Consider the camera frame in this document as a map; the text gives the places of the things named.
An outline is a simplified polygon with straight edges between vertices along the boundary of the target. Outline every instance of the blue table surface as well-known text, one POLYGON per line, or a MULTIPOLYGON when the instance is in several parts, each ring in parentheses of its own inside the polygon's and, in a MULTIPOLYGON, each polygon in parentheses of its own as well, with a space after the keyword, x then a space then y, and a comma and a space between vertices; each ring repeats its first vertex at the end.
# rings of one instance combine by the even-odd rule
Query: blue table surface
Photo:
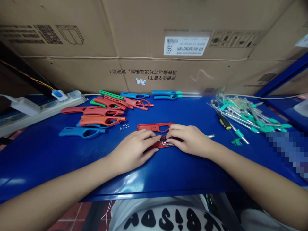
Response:
MULTIPOLYGON (((279 97, 288 97, 288 96, 268 96, 268 98, 279 98, 279 97)), ((303 102, 302 99, 298 97, 293 97, 289 99, 273 99, 265 100, 265 103, 274 108, 280 114, 285 116, 291 121, 291 123, 296 126, 301 131, 308 132, 308 117, 305 117, 299 114, 293 107, 303 102)))
MULTIPOLYGON (((81 113, 58 114, 28 127, 9 146, 0 152, 0 201, 6 201, 39 184, 66 174, 108 155, 138 124, 175 122, 195 125, 205 134, 214 134, 213 140, 227 146, 300 186, 307 183, 274 152, 264 134, 256 134, 236 124, 249 145, 234 146, 237 138, 225 130, 216 112, 206 102, 213 97, 181 98, 175 101, 147 98, 154 107, 125 112, 129 128, 120 130, 115 125, 108 134, 94 139, 59 137, 67 126, 76 126, 81 113)), ((264 114, 279 120, 266 106, 264 114)), ((240 186, 212 161, 183 153, 176 147, 159 150, 146 164, 122 174, 95 189, 83 201, 117 200, 159 196, 191 195, 240 191, 240 186)))

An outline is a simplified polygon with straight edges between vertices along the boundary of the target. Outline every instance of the yellow wire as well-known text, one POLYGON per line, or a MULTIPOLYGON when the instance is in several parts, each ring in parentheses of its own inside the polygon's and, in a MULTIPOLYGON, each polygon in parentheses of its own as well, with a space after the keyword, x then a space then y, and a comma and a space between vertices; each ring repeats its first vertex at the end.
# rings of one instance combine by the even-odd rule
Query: yellow wire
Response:
POLYGON ((8 65, 9 67, 11 67, 11 68, 13 68, 13 69, 17 70, 17 71, 18 71, 18 72, 20 72, 21 74, 23 74, 23 75, 25 75, 25 76, 29 77, 30 79, 32 79, 32 80, 34 80, 34 81, 37 81, 37 82, 40 82, 40 83, 42 83, 43 85, 45 85, 46 87, 49 87, 50 89, 54 90, 54 88, 53 88, 53 87, 51 87, 51 86, 49 86, 49 85, 47 85, 47 84, 43 83, 43 82, 42 82, 42 81, 40 81, 40 80, 34 79, 33 77, 31 77, 31 76, 27 75, 26 73, 22 72, 21 70, 18 70, 16 67, 14 67, 14 66, 12 66, 12 65, 8 64, 7 62, 5 62, 5 61, 3 61, 3 60, 1 60, 1 59, 0 59, 0 61, 1 61, 2 63, 4 63, 5 65, 8 65))

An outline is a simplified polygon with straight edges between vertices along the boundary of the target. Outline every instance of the printed icon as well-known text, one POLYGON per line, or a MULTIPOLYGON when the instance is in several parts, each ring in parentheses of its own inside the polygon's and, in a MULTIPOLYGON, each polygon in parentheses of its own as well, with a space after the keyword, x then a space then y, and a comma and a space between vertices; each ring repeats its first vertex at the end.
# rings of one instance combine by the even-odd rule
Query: printed icon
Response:
POLYGON ((77 26, 56 25, 63 38, 70 44, 83 44, 83 37, 77 26))

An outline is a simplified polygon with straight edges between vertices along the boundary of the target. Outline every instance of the shipping label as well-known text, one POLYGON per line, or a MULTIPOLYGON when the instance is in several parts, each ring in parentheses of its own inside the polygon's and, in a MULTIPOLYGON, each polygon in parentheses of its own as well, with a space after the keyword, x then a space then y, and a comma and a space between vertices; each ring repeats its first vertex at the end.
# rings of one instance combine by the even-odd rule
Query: shipping label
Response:
POLYGON ((166 36, 164 55, 201 56, 210 37, 166 36))

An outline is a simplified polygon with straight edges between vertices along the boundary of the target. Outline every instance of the screwdriver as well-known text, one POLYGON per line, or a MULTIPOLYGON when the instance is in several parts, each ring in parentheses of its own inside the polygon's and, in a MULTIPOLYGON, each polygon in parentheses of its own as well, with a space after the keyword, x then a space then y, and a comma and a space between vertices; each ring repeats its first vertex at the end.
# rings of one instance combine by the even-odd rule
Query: screwdriver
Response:
MULTIPOLYGON (((218 107, 218 103, 216 101, 213 101, 213 104, 218 107)), ((232 127, 230 125, 230 122, 222 115, 220 111, 216 113, 217 117, 219 118, 220 123, 227 129, 230 130, 232 127)))

